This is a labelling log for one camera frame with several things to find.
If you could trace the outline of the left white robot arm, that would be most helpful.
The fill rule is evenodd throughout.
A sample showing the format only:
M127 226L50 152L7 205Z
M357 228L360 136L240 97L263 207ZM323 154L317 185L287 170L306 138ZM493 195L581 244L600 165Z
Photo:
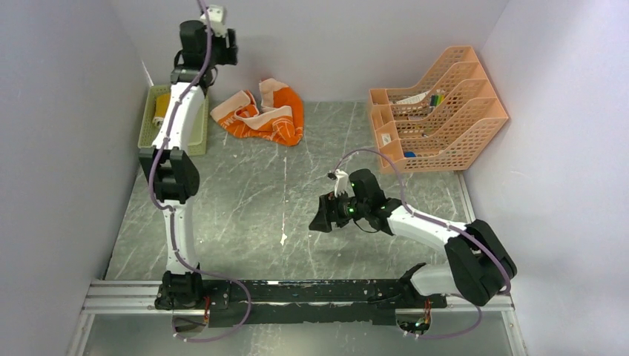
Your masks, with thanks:
M209 302L194 247L192 206L200 174L188 154L197 114L205 107L218 65L237 64L233 29L223 20L188 20L180 24L181 49L170 75L171 98L151 146L139 151L149 196L162 211L168 261L155 300L156 309L195 309Z

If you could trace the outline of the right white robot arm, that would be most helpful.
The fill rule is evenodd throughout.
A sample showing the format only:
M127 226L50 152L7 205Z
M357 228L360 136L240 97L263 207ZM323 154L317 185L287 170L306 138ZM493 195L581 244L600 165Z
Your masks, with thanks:
M373 232L407 237L445 255L444 264L420 263L401 278L400 296L407 306L420 306L437 294L485 306L517 275L513 259L487 222L449 222L405 206L387 197L367 168L350 174L336 170L329 178L334 189L319 196L309 230L329 233L365 220Z

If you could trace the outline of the brown yellow bear towel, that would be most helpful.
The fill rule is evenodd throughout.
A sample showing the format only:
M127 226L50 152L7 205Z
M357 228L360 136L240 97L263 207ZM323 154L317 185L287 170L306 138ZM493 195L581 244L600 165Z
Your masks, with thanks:
M171 95L170 93L160 94L155 99L155 107L154 107L154 116L151 120L152 124L156 127L162 125L165 120L168 106L170 103Z

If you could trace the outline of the orange plastic file organizer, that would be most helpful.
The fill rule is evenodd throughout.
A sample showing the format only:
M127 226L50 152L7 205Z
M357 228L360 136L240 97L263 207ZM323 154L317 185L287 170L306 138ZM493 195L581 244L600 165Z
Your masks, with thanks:
M447 95L431 110L437 89ZM395 104L426 91L418 104ZM366 113L386 174L465 171L509 119L471 46L448 47L410 88L370 89Z

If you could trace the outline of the orange and cream towel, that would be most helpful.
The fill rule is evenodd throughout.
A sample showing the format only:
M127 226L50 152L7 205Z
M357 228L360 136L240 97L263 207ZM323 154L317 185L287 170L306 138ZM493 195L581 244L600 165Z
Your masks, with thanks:
M261 138L279 145L296 146L303 138L303 100L287 84L273 78L259 83L261 102L241 90L218 104L210 117L237 138Z

